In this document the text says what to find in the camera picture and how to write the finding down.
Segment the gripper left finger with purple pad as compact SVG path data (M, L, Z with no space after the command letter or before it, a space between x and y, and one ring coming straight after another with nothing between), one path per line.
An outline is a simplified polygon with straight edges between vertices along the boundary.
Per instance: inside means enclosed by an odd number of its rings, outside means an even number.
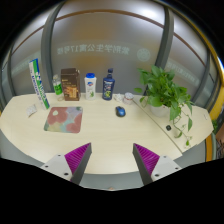
M91 144L87 143L65 155L55 155L48 162L42 165L41 168L76 185L79 185L91 153Z

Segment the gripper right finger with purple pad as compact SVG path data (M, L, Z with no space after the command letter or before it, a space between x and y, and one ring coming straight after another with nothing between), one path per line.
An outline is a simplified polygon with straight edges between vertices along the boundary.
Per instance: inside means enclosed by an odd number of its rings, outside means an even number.
M133 144L133 155L144 185L181 170L168 156L159 156L136 143Z

